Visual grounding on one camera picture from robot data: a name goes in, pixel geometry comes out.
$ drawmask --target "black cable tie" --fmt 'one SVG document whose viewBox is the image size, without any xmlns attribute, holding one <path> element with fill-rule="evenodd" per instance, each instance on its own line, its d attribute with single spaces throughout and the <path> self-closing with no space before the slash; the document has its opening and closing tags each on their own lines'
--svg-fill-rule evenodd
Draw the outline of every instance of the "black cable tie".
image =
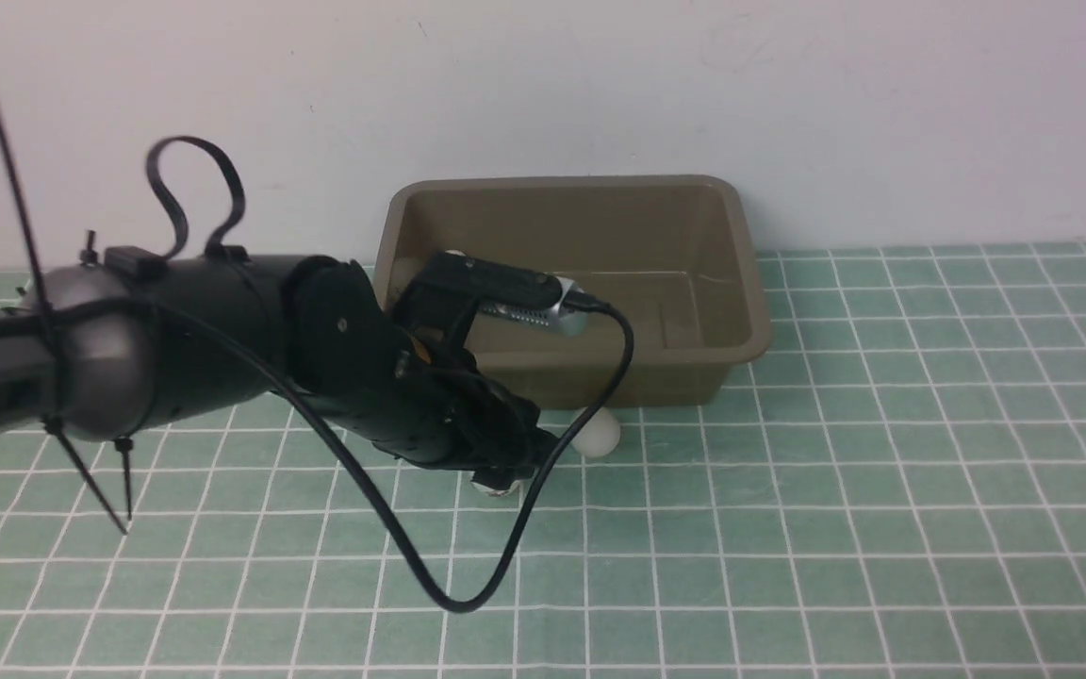
<svg viewBox="0 0 1086 679">
<path fill-rule="evenodd" d="M 103 506 L 104 511 L 108 511 L 108 516 L 111 517 L 112 524 L 116 525 L 119 529 L 121 536 L 128 536 L 128 528 L 125 528 L 125 521 L 119 519 L 119 515 L 116 514 L 115 508 L 112 508 L 111 503 L 108 502 L 108 496 L 103 494 L 103 490 L 99 489 L 98 482 L 96 482 L 94 477 L 90 476 L 90 469 L 87 468 L 85 461 L 78 455 L 78 452 L 74 449 L 74 443 L 70 442 L 68 436 L 65 435 L 64 423 L 56 417 L 46 417 L 41 419 L 45 425 L 45 432 L 49 436 L 53 436 L 58 443 L 61 443 L 61 448 L 64 448 L 65 455 L 68 455 L 70 461 L 74 463 L 74 467 L 78 469 L 78 474 L 83 475 L 83 481 L 86 482 L 88 489 L 91 493 L 94 493 L 94 498 L 99 500 L 100 505 Z"/>
<path fill-rule="evenodd" d="M 125 503 L 128 504 L 128 520 L 132 520 L 132 439 L 121 436 L 112 443 L 116 444 L 119 463 L 125 468 Z"/>
</svg>

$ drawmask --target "bin rim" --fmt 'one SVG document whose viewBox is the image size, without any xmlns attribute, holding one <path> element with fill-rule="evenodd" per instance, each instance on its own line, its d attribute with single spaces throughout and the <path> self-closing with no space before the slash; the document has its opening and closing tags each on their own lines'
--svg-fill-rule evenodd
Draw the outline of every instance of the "bin rim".
<svg viewBox="0 0 1086 679">
<path fill-rule="evenodd" d="M 715 189 L 724 202 L 724 210 L 733 223 L 743 228 L 732 232 L 736 248 L 743 296 L 746 309 L 750 310 L 750 334 L 745 342 L 729 347 L 699 347 L 690 349 L 636 349 L 634 364 L 639 365 L 740 365 L 755 361 L 768 351 L 773 339 L 773 326 L 768 309 L 766 290 L 757 265 L 757 250 L 752 243 L 752 234 L 743 210 L 743 202 L 735 186 L 718 176 L 708 174 L 622 174 L 622 175 L 539 175 L 539 176 L 477 176 L 449 177 L 449 179 L 425 179 L 406 185 L 389 201 L 388 216 L 384 218 L 383 236 L 380 239 L 375 268 L 375 292 L 379 304 L 388 303 L 390 276 L 396 246 L 400 243 L 401 219 L 409 199 L 422 190 L 430 189 L 565 189 L 573 186 L 591 188 L 646 188 L 646 186 L 705 186 Z M 535 369 L 540 367 L 601 367 L 618 362 L 617 349 L 603 352 L 479 352 L 480 369 Z"/>
</svg>

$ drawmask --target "silver object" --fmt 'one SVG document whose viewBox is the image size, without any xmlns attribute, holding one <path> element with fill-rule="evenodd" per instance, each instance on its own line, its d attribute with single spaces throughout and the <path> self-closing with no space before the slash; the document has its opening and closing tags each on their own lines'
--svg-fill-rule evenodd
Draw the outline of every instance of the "silver object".
<svg viewBox="0 0 1086 679">
<path fill-rule="evenodd" d="M 480 305 L 480 313 L 531 327 L 539 327 L 542 330 L 559 332 L 565 337 L 581 335 L 585 330 L 588 314 L 569 310 L 568 306 L 564 305 L 564 301 L 569 292 L 582 292 L 582 289 L 570 278 L 560 278 L 557 275 L 556 280 L 559 280 L 564 292 L 560 293 L 560 300 L 556 301 L 556 304 L 553 304 L 552 309 L 534 311 L 509 304 L 501 304 L 500 302 L 485 302 L 485 304 Z"/>
</svg>

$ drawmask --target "black cable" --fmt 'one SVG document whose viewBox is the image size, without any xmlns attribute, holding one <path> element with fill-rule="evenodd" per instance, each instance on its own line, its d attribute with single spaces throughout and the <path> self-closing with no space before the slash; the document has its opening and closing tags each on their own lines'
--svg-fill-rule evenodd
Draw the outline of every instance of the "black cable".
<svg viewBox="0 0 1086 679">
<path fill-rule="evenodd" d="M 8 129 L 3 124 L 3 113 L 0 112 L 0 152 L 3 154 L 3 166 L 8 172 L 8 181 L 11 184 L 11 196 L 14 198 L 14 206 L 18 217 L 18 229 L 23 232 L 23 243 L 27 251 L 27 267 L 31 271 L 33 285 L 36 288 L 36 305 L 38 305 L 39 326 L 45 335 L 45 342 L 49 351 L 54 352 L 58 361 L 61 360 L 60 349 L 56 345 L 56 335 L 53 328 L 52 306 L 48 304 L 48 289 L 45 287 L 45 276 L 39 269 L 39 255 L 36 253 L 36 238 L 31 231 L 31 219 L 27 216 L 27 204 L 23 198 L 23 186 L 18 184 L 18 172 L 14 167 L 14 158 L 11 153 L 11 142 L 8 140 Z"/>
<path fill-rule="evenodd" d="M 568 426 L 568 429 L 560 436 L 559 441 L 556 442 L 552 453 L 544 461 L 542 467 L 540 467 L 539 473 L 534 475 L 534 480 L 531 481 L 530 489 L 527 490 L 526 498 L 522 499 L 522 507 L 521 511 L 518 511 L 518 519 L 514 521 L 514 527 L 509 531 L 509 538 L 505 541 L 504 551 L 501 553 L 501 558 L 496 561 L 496 566 L 494 567 L 494 571 L 492 571 L 492 576 L 489 577 L 488 583 L 477 593 L 477 596 L 471 596 L 470 599 L 466 599 L 466 601 L 458 601 L 458 599 L 451 598 L 439 586 L 439 581 L 434 580 L 430 568 L 426 566 L 426 563 L 421 559 L 421 554 L 418 553 L 408 533 L 405 532 L 404 526 L 401 526 L 401 520 L 396 518 L 396 514 L 389 506 L 388 500 L 384 500 L 383 495 L 380 494 L 380 490 L 376 488 L 366 469 L 363 469 L 362 465 L 354 458 L 354 455 L 341 442 L 341 439 L 338 439 L 338 435 L 329 428 L 329 425 L 301 399 L 296 390 L 290 386 L 288 379 L 277 374 L 275 367 L 268 365 L 261 356 L 250 351 L 244 344 L 217 330 L 216 327 L 200 320 L 200 318 L 192 317 L 192 315 L 174 310 L 172 306 L 161 304 L 161 302 L 155 302 L 155 306 L 164 317 L 173 318 L 182 324 L 187 330 L 192 330 L 206 337 L 209 340 L 214 340 L 225 351 L 237 356 L 238 360 L 244 361 L 250 367 L 257 369 L 263 377 L 266 377 L 272 382 L 272 386 L 275 387 L 275 390 L 280 395 L 288 399 L 292 407 L 296 410 L 296 413 L 301 414 L 301 417 L 310 423 L 311 428 L 326 443 L 329 452 L 332 452 L 337 456 L 339 463 L 341 463 L 341 467 L 354 479 L 354 485 L 358 486 L 358 491 L 361 491 L 363 496 L 371 503 L 371 508 L 374 508 L 376 516 L 379 516 L 381 524 L 388 529 L 392 541 L 396 542 L 396 549 L 401 550 L 401 555 L 404 556 L 405 563 L 408 563 L 409 570 L 413 571 L 415 579 L 426 590 L 426 594 L 441 609 L 449 613 L 470 613 L 477 611 L 492 598 L 492 594 L 496 592 L 496 588 L 500 588 L 502 580 L 504 580 L 505 575 L 509 571 L 514 554 L 518 551 L 518 543 L 521 541 L 522 532 L 526 529 L 526 521 L 530 519 L 531 511 L 533 511 L 534 503 L 539 500 L 540 491 L 543 490 L 543 482 L 546 481 L 547 475 L 552 474 L 552 468 L 555 467 L 556 462 L 559 461 L 564 451 L 572 442 L 577 433 L 584 428 L 598 410 L 604 407 L 609 397 L 615 394 L 615 390 L 622 382 L 622 377 L 624 377 L 626 370 L 630 367 L 631 357 L 634 354 L 634 334 L 631 330 L 631 324 L 628 322 L 628 318 L 616 310 L 615 306 L 608 304 L 591 306 L 590 311 L 592 313 L 608 315 L 608 317 L 615 318 L 622 328 L 622 360 L 615 370 L 615 375 L 607 382 L 606 390 L 601 392 L 597 399 L 594 400 L 594 403 L 585 412 L 581 413 L 581 416 L 577 420 L 573 420 L 572 425 Z"/>
<path fill-rule="evenodd" d="M 56 327 L 90 320 L 112 313 L 143 314 L 151 310 L 150 304 L 141 300 L 134 300 L 129 297 L 112 297 L 106 298 L 106 300 L 66 306 L 64 310 L 54 310 L 50 318 Z M 23 337 L 42 332 L 43 327 L 39 315 L 3 315 L 0 317 L 0 340 L 8 339 L 8 337 Z"/>
<path fill-rule="evenodd" d="M 622 378 L 626 377 L 626 370 L 631 365 L 631 357 L 634 356 L 634 334 L 631 330 L 631 324 L 628 318 L 624 317 L 615 306 L 608 304 L 588 304 L 588 311 L 590 313 L 599 313 L 607 315 L 607 317 L 615 318 L 615 320 L 622 328 L 622 357 L 619 363 L 618 368 L 613 374 L 611 378 L 607 382 L 606 388 L 603 392 L 594 400 L 594 403 L 590 405 L 577 418 L 573 420 L 572 425 L 568 426 L 568 429 L 560 436 L 557 440 L 555 448 L 548 453 L 543 464 L 540 465 L 539 473 L 534 475 L 534 480 L 531 481 L 530 489 L 526 491 L 526 498 L 522 499 L 522 506 L 518 511 L 518 519 L 514 521 L 514 527 L 509 532 L 509 538 L 505 541 L 504 551 L 502 551 L 501 558 L 496 561 L 496 566 L 494 567 L 494 573 L 488 580 L 488 583 L 483 586 L 483 589 L 477 593 L 477 596 L 471 596 L 466 599 L 466 601 L 458 601 L 458 599 L 451 598 L 447 593 L 439 586 L 434 580 L 433 575 L 431 575 L 430 569 L 426 566 L 421 558 L 421 554 L 418 553 L 416 546 L 413 545 L 409 536 L 404 530 L 404 526 L 401 525 L 401 520 L 396 518 L 396 514 L 389 506 L 388 500 L 384 500 L 380 494 L 378 487 L 371 481 L 370 476 L 368 476 L 365 468 L 358 464 L 354 458 L 354 455 L 348 450 L 345 444 L 338 439 L 338 435 L 332 430 L 332 428 L 326 423 L 312 407 L 306 404 L 301 398 L 301 394 L 296 391 L 296 388 L 290 386 L 288 379 L 283 378 L 282 375 L 276 373 L 275 367 L 268 365 L 261 356 L 250 351 L 244 344 L 239 343 L 232 337 L 225 335 L 225 332 L 217 330 L 216 327 L 200 320 L 200 318 L 193 317 L 185 312 L 173 309 L 166 304 L 161 304 L 161 302 L 148 302 L 139 300 L 138 298 L 129 297 L 116 297 L 110 298 L 110 300 L 98 300 L 94 302 L 86 302 L 86 304 L 77 304 L 75 306 L 70 306 L 70 309 L 61 310 L 53 313 L 53 320 L 58 325 L 66 325 L 70 323 L 77 323 L 81 320 L 88 320 L 88 318 L 100 317 L 100 315 L 110 313 L 134 313 L 134 314 L 147 314 L 154 311 L 159 312 L 164 318 L 173 318 L 174 322 L 185 326 L 187 330 L 192 330 L 199 335 L 206 337 L 207 340 L 212 340 L 217 345 L 223 348 L 226 352 L 237 356 L 239 361 L 243 361 L 250 367 L 258 370 L 263 377 L 267 378 L 267 381 L 275 387 L 275 391 L 279 392 L 283 399 L 288 400 L 292 404 L 293 408 L 296 408 L 296 413 L 301 414 L 307 423 L 310 423 L 311 428 L 319 436 L 319 438 L 329 448 L 329 452 L 338 458 L 348 474 L 354 479 L 354 482 L 358 486 L 358 490 L 370 503 L 371 508 L 374 508 L 376 516 L 379 516 L 381 524 L 383 524 L 384 529 L 388 529 L 389 536 L 392 537 L 392 541 L 396 542 L 396 549 L 401 550 L 401 554 L 404 555 L 405 562 L 409 564 L 409 570 L 413 571 L 415 579 L 421 584 L 421 588 L 426 590 L 426 594 L 441 609 L 449 611 L 450 613 L 470 613 L 479 609 L 480 606 L 484 605 L 492 594 L 496 593 L 496 589 L 500 588 L 502 580 L 504 580 L 505 575 L 509 571 L 510 563 L 513 563 L 514 554 L 518 551 L 518 543 L 521 541 L 522 532 L 526 531 L 526 521 L 530 519 L 531 511 L 534 508 L 535 502 L 539 500 L 539 494 L 543 490 L 543 485 L 546 482 L 546 478 L 552 474 L 552 468 L 555 467 L 557 461 L 566 450 L 568 450 L 568 444 L 572 443 L 572 439 L 576 438 L 577 433 L 581 432 L 581 429 L 594 417 L 594 414 L 598 410 L 603 408 L 604 405 L 609 400 L 609 397 L 615 394 L 619 385 L 622 382 Z M 36 317 L 3 317 L 0 318 L 0 339 L 3 337 L 17 337 L 25 335 L 34 335 L 39 330 L 38 320 Z M 79 463 L 79 460 L 75 455 L 75 465 Z M 112 515 L 112 520 L 117 521 L 118 519 L 109 507 L 109 513 Z"/>
<path fill-rule="evenodd" d="M 162 180 L 162 172 L 159 168 L 159 159 L 162 158 L 162 151 L 165 151 L 168 146 L 172 146 L 176 141 L 190 143 L 192 147 L 197 147 L 197 149 L 203 150 L 211 155 L 216 161 L 216 166 L 220 168 L 220 174 L 225 177 L 225 184 L 228 185 L 229 198 L 232 200 L 229 216 L 225 218 L 224 224 L 220 224 L 220 226 L 217 226 L 212 231 L 212 236 L 207 237 L 207 244 L 203 246 L 204 254 L 223 253 L 225 236 L 229 232 L 229 229 L 232 229 L 240 223 L 242 216 L 245 216 L 245 189 L 241 186 L 241 177 L 238 176 L 237 168 L 232 166 L 232 161 L 229 160 L 228 154 L 225 154 L 225 151 L 220 147 L 215 146 L 215 143 L 206 139 L 180 135 L 180 137 L 166 137 L 160 140 L 151 147 L 150 152 L 146 155 L 146 178 L 150 180 L 150 189 L 153 189 L 159 203 L 162 203 L 163 210 L 169 215 L 169 224 L 174 227 L 174 246 L 169 248 L 166 254 L 162 255 L 162 259 L 169 260 L 176 257 L 187 246 L 187 238 L 190 236 L 190 227 L 187 225 L 187 212 L 182 211 L 182 206 L 178 204 L 174 193 L 169 193 L 167 185 Z"/>
</svg>

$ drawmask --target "green tile floor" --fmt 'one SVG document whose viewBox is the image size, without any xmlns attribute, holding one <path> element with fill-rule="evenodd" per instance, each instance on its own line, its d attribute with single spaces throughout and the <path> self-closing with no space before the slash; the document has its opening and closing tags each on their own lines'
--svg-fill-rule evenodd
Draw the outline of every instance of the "green tile floor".
<svg viewBox="0 0 1086 679">
<path fill-rule="evenodd" d="M 1086 678 L 1086 244 L 760 265 L 771 351 L 565 461 L 475 615 L 274 399 L 139 436 L 124 540 L 41 432 L 1 435 L 0 678 Z M 349 442 L 473 593 L 517 500 Z"/>
</svg>

